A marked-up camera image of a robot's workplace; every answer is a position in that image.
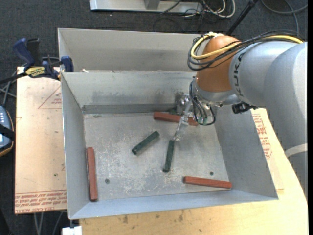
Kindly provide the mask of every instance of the gray metal bin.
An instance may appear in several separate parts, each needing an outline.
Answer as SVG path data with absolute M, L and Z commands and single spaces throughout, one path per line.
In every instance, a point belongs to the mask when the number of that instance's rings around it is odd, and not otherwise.
M 212 126 L 189 126 L 172 169 L 162 172 L 176 123 L 153 119 L 187 93 L 186 65 L 196 35 L 59 29 L 70 219 L 168 211 L 277 199 L 251 112 L 222 107 Z M 89 73 L 79 72 L 82 69 Z M 141 155 L 131 149 L 153 131 Z M 86 147 L 93 147 L 99 198 L 89 200 Z M 183 176 L 230 181 L 231 190 L 186 185 Z

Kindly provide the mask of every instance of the cardboard sheet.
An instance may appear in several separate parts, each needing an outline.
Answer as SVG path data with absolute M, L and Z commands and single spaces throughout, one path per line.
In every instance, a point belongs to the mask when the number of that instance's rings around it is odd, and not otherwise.
M 252 114 L 275 187 L 281 190 L 272 151 L 282 148 L 266 111 Z M 24 77 L 17 81 L 15 214 L 66 209 L 61 84 Z

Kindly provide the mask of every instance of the black carpet floor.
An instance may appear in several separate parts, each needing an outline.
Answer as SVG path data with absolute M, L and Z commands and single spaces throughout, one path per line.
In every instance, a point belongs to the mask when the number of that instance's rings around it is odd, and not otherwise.
M 90 0 L 0 0 L 0 80 L 12 75 L 16 66 L 23 63 L 13 52 L 13 44 L 20 38 L 39 38 L 42 56 L 58 56 L 57 28 L 92 28 L 149 32 L 178 32 L 203 34 L 208 31 L 226 33 L 249 0 L 235 0 L 236 12 L 230 19 L 219 19 L 214 15 L 206 18 L 183 18 L 173 14 L 138 12 L 91 12 Z M 274 10 L 290 10 L 283 0 L 264 0 Z M 287 0 L 298 9 L 308 0 Z M 261 33 L 288 29 L 297 30 L 308 39 L 308 10 L 294 15 L 280 15 L 266 9 L 259 1 L 233 32 L 233 36 L 245 40 Z M 16 93 L 15 84 L 10 92 Z M 13 119 L 16 100 L 9 97 L 7 110 Z M 33 215 L 14 215 L 14 170 L 15 151 L 0 157 L 0 235 L 12 232 L 15 235 L 36 234 Z M 44 214 L 42 234 L 50 235 L 59 217 L 59 212 Z M 63 214 L 59 228 L 69 226 Z

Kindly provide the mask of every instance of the black device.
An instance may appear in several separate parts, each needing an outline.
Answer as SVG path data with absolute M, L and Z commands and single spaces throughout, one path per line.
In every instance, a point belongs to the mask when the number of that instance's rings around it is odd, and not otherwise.
M 0 156 L 8 153 L 13 147 L 14 132 L 12 120 L 7 110 L 0 106 Z

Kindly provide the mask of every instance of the metal stand base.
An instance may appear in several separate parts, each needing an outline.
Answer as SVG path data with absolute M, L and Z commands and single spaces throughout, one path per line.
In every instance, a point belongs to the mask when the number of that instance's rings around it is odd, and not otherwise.
M 145 0 L 90 0 L 91 11 L 141 11 L 141 12 L 163 12 L 175 5 L 176 1 L 160 1 L 157 9 L 147 9 Z M 201 11 L 202 5 L 197 2 L 180 2 L 171 13 L 193 14 Z

